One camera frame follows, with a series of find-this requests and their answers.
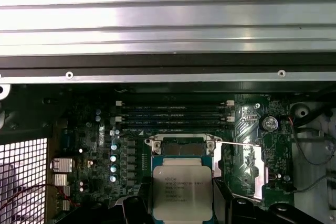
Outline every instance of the metal bracket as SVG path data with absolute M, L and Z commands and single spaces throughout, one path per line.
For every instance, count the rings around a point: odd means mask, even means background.
M 152 147 L 152 153 L 156 153 L 161 155 L 162 154 L 162 150 L 161 150 L 161 146 L 162 146 L 162 141 L 165 137 L 169 137 L 169 138 L 203 138 L 203 140 L 206 143 L 206 155 L 210 155 L 210 156 L 214 156 L 215 153 L 215 149 L 216 149 L 216 142 L 220 142 L 223 141 L 223 139 L 221 139 L 218 136 L 213 136 L 210 134 L 175 134 L 175 133 L 171 133 L 171 134 L 158 134 L 155 136 L 151 136 L 148 139 L 145 140 L 145 144 L 149 145 Z
M 10 89 L 11 85 L 10 84 L 1 84 L 0 85 L 0 100 L 5 99 L 9 93 L 10 93 Z

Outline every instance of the screw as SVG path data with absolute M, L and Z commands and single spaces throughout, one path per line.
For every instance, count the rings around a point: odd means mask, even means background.
M 238 204 L 245 205 L 247 201 L 245 199 L 237 199 Z
M 285 176 L 284 176 L 284 181 L 287 181 L 287 182 L 290 181 L 290 177 L 289 177 L 289 175 L 285 175 Z
M 277 206 L 277 209 L 279 210 L 279 211 L 287 211 L 287 207 L 285 207 L 285 206 L 282 206 L 282 205 L 280 205 L 280 206 Z
M 208 142 L 206 144 L 206 146 L 209 148 L 209 149 L 212 149 L 214 147 L 213 143 L 212 142 Z
M 278 76 L 280 76 L 281 78 L 285 77 L 285 76 L 286 76 L 286 71 L 284 71 L 284 70 L 279 70 L 279 72 L 278 72 Z

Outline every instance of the capacitor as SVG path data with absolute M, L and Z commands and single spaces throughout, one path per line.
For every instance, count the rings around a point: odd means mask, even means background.
M 87 148 L 80 148 L 78 150 L 79 153 L 85 153 L 85 152 L 88 152 L 88 149 Z
M 116 151 L 119 148 L 118 144 L 112 144 L 111 145 L 111 150 Z
M 89 165 L 96 165 L 97 164 L 97 160 L 93 159 L 93 160 L 89 160 Z
M 88 184 L 88 183 L 89 183 L 89 181 L 87 179 L 83 179 L 82 181 L 79 182 L 79 185 L 83 186 L 83 185 Z
M 110 168 L 110 171 L 111 171 L 112 173 L 117 172 L 117 170 L 118 170 L 118 166 L 117 166 L 117 165 L 112 165 L 111 168 Z
M 118 179 L 118 176 L 117 176 L 116 174 L 113 174 L 113 175 L 110 176 L 110 181 L 111 181 L 112 183 L 116 182 L 117 179 Z
M 88 185 L 83 185 L 81 187 L 79 187 L 79 191 L 82 193 L 84 192 L 85 190 L 88 190 L 89 189 L 89 186 Z
M 260 119 L 260 128 L 267 132 L 273 132 L 279 129 L 279 121 L 272 115 L 265 115 Z
M 118 155 L 112 155 L 112 156 L 110 157 L 110 161 L 111 161 L 111 162 L 115 162 L 115 161 L 117 161 L 117 159 L 118 159 Z

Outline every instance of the electrolytic capacitor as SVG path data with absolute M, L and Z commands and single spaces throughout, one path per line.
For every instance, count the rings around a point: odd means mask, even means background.
M 89 189 L 89 185 L 83 185 L 81 187 L 79 187 L 79 191 L 82 193 L 83 191 L 85 190 L 88 190 Z
M 112 183 L 116 182 L 117 179 L 118 179 L 117 174 L 113 174 L 113 175 L 110 176 L 110 181 L 111 181 Z
M 82 181 L 79 182 L 79 185 L 83 186 L 83 185 L 86 185 L 88 183 L 89 183 L 89 181 L 87 179 L 83 179 Z
M 118 159 L 118 155 L 112 155 L 112 156 L 110 157 L 110 161 L 111 161 L 111 162 L 115 162 L 115 161 L 117 161 L 117 159 Z
M 97 165 L 98 161 L 96 159 L 92 159 L 92 160 L 89 160 L 88 163 L 90 166 L 92 166 L 92 165 Z
M 87 148 L 80 148 L 80 149 L 78 150 L 79 153 L 85 153 L 85 152 L 87 152 L 87 151 L 88 151 Z
M 116 151 L 119 148 L 118 144 L 112 144 L 111 145 L 111 150 Z
M 111 168 L 110 168 L 110 171 L 111 171 L 112 173 L 117 172 L 117 170 L 118 170 L 118 166 L 117 166 L 117 165 L 112 165 Z

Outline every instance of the cable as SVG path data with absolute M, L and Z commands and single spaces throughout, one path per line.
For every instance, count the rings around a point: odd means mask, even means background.
M 23 189 L 22 191 L 18 191 L 17 193 L 13 194 L 7 201 L 6 203 L 4 203 L 1 207 L 0 207 L 0 212 L 2 209 L 4 209 L 5 207 L 8 206 L 8 204 L 15 199 L 17 196 L 19 196 L 20 194 L 24 193 L 25 191 L 31 190 L 33 188 L 39 188 L 39 187 L 45 187 L 45 186 L 51 186 L 54 187 L 58 190 L 58 193 L 61 194 L 65 200 L 69 201 L 72 205 L 74 205 L 75 207 L 79 207 L 78 204 L 74 203 L 63 191 L 60 187 L 55 186 L 53 184 L 42 184 L 42 185 L 35 185 L 35 186 L 29 186 L 25 189 Z
M 291 131 L 292 131 L 293 139 L 294 139 L 294 141 L 295 141 L 295 144 L 296 144 L 296 146 L 297 146 L 299 152 L 302 154 L 302 156 L 305 158 L 305 160 L 306 160 L 309 164 L 311 164 L 311 165 L 325 165 L 326 163 L 328 163 L 329 161 L 331 161 L 332 157 L 334 156 L 334 152 L 336 151 L 336 150 L 335 150 L 335 147 L 334 147 L 334 149 L 332 150 L 332 153 L 331 153 L 330 157 L 328 157 L 325 161 L 323 161 L 323 162 L 321 162 L 321 163 L 314 163 L 314 162 L 310 161 L 309 159 L 307 159 L 307 157 L 306 157 L 306 155 L 305 155 L 305 153 L 304 153 L 304 151 L 303 151 L 303 149 L 302 149 L 302 147 L 301 147 L 301 145 L 300 145 L 300 143 L 299 143 L 299 140 L 298 140 L 298 138 L 297 138 L 297 136 L 296 136 L 296 131 L 295 131 L 295 128 L 294 128 L 293 120 L 292 120 L 292 118 L 290 118 L 290 117 L 288 117 L 288 120 L 289 120 L 290 129 L 291 129 Z
M 314 132 L 314 133 L 319 133 L 319 130 L 313 129 L 313 128 L 297 128 L 295 129 L 296 133 L 302 133 L 302 132 Z
M 316 187 L 318 185 L 318 183 L 322 182 L 323 180 L 327 179 L 327 178 L 334 178 L 336 179 L 336 174 L 326 174 L 320 178 L 318 178 L 314 183 L 312 183 L 310 186 L 301 189 L 301 190 L 294 190 L 293 193 L 305 193 L 307 191 L 310 191 L 311 189 L 313 189 L 314 187 Z

